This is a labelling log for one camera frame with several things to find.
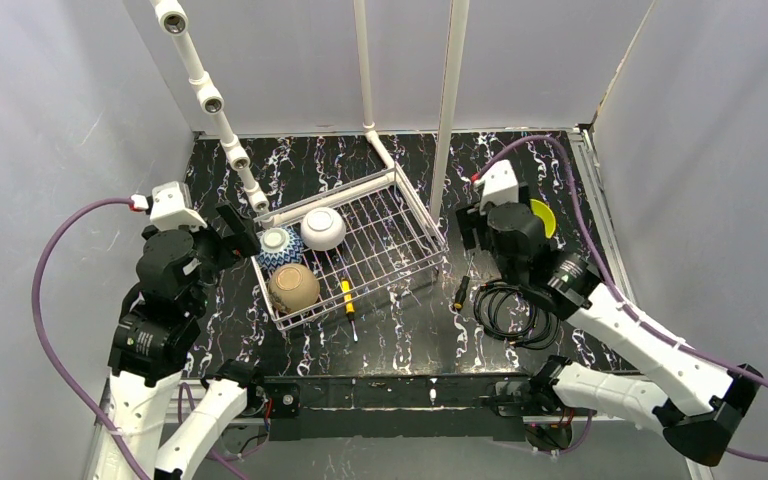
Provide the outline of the grey white bowl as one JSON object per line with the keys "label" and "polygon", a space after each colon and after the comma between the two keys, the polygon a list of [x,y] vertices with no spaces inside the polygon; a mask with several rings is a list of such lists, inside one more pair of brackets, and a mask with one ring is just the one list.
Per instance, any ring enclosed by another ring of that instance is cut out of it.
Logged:
{"label": "grey white bowl", "polygon": [[347,226],[343,216],[330,207],[318,207],[303,217],[300,233],[304,244],[313,251],[328,251],[345,240]]}

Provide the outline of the yellow green bowl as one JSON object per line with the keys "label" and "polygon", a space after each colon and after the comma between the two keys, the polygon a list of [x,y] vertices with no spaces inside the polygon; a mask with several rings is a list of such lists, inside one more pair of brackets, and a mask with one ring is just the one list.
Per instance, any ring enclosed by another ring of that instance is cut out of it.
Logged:
{"label": "yellow green bowl", "polygon": [[547,239],[552,238],[557,229],[557,220],[551,208],[540,200],[531,199],[530,209],[531,212],[542,221],[545,237]]}

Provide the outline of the yellow handled screwdriver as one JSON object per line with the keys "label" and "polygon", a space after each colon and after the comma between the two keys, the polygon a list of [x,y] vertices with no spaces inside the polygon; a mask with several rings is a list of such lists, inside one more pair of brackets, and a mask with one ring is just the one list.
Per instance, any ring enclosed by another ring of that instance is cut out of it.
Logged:
{"label": "yellow handled screwdriver", "polygon": [[353,296],[351,293],[351,284],[348,279],[342,279],[340,283],[341,292],[343,295],[344,309],[346,318],[350,324],[352,331],[352,338],[355,343],[359,341],[359,336],[356,329],[356,310],[353,304]]}

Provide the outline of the black orange handled screwdriver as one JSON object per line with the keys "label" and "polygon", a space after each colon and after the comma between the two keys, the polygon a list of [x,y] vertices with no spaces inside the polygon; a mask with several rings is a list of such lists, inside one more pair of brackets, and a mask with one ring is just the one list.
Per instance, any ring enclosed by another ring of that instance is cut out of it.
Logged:
{"label": "black orange handled screwdriver", "polygon": [[465,269],[464,275],[461,277],[460,283],[458,284],[458,287],[453,295],[451,307],[455,312],[460,312],[463,309],[464,303],[468,296],[469,285],[472,278],[471,269],[474,264],[474,259],[475,259],[475,254],[472,253],[469,257],[469,261],[467,263],[467,267]]}

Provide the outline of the white bowl brown rim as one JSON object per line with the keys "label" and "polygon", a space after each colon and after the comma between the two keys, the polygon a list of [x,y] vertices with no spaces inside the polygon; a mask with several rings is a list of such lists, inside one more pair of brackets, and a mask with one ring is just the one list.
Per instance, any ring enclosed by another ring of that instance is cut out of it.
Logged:
{"label": "white bowl brown rim", "polygon": [[289,263],[273,272],[267,291],[273,307],[280,314],[292,314],[317,303],[320,284],[308,267]]}

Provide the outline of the white pvc pipe frame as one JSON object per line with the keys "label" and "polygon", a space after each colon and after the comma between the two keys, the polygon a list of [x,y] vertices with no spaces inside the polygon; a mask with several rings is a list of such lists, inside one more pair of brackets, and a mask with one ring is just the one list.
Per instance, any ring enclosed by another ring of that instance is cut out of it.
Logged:
{"label": "white pvc pipe frame", "polygon": [[[245,137],[438,131],[451,1],[142,1],[134,22],[185,120],[266,212]],[[143,26],[145,19],[150,26]]]}

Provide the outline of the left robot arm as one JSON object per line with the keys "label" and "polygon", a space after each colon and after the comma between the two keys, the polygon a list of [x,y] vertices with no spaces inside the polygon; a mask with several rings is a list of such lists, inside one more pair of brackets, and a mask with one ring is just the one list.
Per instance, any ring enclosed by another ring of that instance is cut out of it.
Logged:
{"label": "left robot arm", "polygon": [[189,479],[223,428],[249,403],[262,400],[259,369],[228,360],[206,379],[207,391],[179,430],[161,444],[166,411],[200,334],[207,291],[222,271],[260,251],[254,221],[228,203],[217,206],[230,229],[178,224],[144,229],[137,283],[122,304],[108,365],[108,416],[114,424],[98,447],[96,479],[133,479],[121,448],[153,479]]}

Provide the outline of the white vertical pole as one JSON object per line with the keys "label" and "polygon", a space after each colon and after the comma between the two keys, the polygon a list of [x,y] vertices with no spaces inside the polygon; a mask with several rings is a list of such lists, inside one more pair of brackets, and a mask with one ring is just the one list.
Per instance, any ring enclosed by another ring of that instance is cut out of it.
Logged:
{"label": "white vertical pole", "polygon": [[452,0],[450,2],[439,125],[428,208],[434,224],[439,223],[442,209],[469,9],[469,0]]}

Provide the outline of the red patterned blue bowl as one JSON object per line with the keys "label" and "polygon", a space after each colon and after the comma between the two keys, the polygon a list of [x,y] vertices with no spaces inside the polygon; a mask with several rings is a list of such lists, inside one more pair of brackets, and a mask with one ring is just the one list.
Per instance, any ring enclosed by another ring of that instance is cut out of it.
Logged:
{"label": "red patterned blue bowl", "polygon": [[303,261],[304,243],[294,230],[272,227],[259,236],[260,253],[256,256],[259,267],[271,274],[283,265]]}

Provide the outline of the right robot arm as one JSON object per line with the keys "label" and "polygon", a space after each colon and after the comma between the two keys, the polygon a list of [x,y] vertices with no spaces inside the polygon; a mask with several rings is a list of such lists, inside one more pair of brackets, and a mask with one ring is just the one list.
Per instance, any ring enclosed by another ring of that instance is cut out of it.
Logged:
{"label": "right robot arm", "polygon": [[525,396],[545,406],[588,409],[661,435],[684,457],[718,465],[755,399],[756,384],[681,351],[682,341],[614,297],[598,269],[550,246],[541,218],[522,203],[462,207],[467,249],[488,251],[505,286],[540,312],[600,339],[642,374],[632,380],[552,355]]}

